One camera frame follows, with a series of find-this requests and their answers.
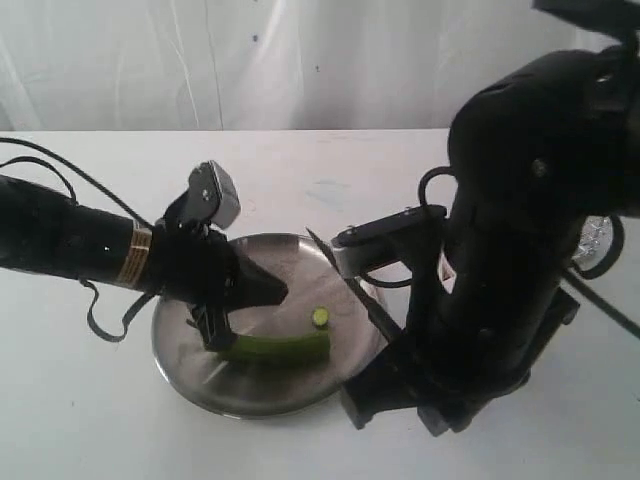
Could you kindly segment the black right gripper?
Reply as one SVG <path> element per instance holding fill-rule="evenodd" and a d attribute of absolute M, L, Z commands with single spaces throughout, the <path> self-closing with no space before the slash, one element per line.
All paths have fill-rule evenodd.
<path fill-rule="evenodd" d="M 526 385 L 534 363 L 559 327 L 574 320 L 579 307 L 571 295 L 558 289 L 523 360 L 514 370 L 460 386 L 448 386 L 433 376 L 418 347 L 417 336 L 402 330 L 361 372 L 343 383 L 341 405 L 358 430 L 378 413 L 415 408 L 430 433 L 459 433 L 492 400 Z"/>

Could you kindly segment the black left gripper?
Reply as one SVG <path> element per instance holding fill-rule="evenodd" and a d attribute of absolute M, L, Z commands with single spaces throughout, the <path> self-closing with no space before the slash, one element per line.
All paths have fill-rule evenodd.
<path fill-rule="evenodd" d="M 196 220 L 181 221 L 186 201 L 174 200 L 152 230 L 144 265 L 144 291 L 188 303 L 191 319 L 207 351 L 229 350 L 235 333 L 226 311 L 207 300 L 221 300 L 232 286 L 232 310 L 278 306 L 287 284 L 243 253 L 226 235 Z"/>

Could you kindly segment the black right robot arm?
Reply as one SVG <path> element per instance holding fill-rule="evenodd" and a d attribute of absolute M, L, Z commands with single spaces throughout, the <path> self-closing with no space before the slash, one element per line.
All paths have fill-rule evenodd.
<path fill-rule="evenodd" d="M 620 47 L 547 54 L 474 95 L 448 134 L 457 191 L 339 233 L 344 276 L 411 273 L 406 324 L 342 388 L 357 428 L 414 408 L 466 429 L 523 387 L 578 303 L 560 285 L 590 216 L 639 213 L 639 59 Z"/>

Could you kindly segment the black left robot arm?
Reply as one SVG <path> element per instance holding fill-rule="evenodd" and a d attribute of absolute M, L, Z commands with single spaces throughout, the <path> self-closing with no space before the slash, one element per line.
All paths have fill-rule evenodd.
<path fill-rule="evenodd" d="M 188 197 L 180 195 L 146 229 L 50 188 L 3 176 L 1 265 L 86 287 L 99 282 L 139 291 L 142 296 L 125 314 L 125 324 L 156 295 L 182 301 L 194 314 L 205 346 L 226 349 L 235 339 L 228 313 L 279 305 L 288 287 L 224 234 L 195 219 L 182 220 Z"/>

